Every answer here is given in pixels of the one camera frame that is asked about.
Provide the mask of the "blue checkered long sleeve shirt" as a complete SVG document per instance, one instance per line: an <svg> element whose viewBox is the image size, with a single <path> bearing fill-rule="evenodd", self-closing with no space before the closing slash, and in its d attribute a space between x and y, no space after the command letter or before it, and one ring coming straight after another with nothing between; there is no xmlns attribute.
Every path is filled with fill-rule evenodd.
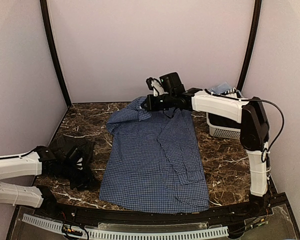
<svg viewBox="0 0 300 240"><path fill-rule="evenodd" d="M148 112L134 99L113 113L106 129L112 149L99 199L159 214L209 209L209 191L191 112Z"/></svg>

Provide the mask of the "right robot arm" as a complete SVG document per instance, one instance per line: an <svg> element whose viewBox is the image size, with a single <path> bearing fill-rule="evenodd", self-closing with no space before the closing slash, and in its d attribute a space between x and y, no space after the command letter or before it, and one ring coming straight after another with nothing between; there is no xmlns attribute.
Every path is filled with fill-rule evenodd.
<svg viewBox="0 0 300 240"><path fill-rule="evenodd" d="M272 147L264 103L266 101L258 97L236 98L191 88L177 94L149 94L140 106L148 112L170 108L205 112L237 122L240 125L239 140L249 159L250 193L261 198L268 191Z"/></svg>

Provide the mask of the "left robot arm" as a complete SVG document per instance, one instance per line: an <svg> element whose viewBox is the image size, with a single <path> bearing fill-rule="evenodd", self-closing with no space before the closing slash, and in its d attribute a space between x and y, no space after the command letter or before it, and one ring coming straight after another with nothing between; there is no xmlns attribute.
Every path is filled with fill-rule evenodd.
<svg viewBox="0 0 300 240"><path fill-rule="evenodd" d="M98 185L90 167L92 152L74 144L62 147L37 146L19 155L0 156L0 204L41 208L50 218L57 218L60 206L49 187L21 186L5 183L5 179L23 176L52 176L69 181L70 188L92 190Z"/></svg>

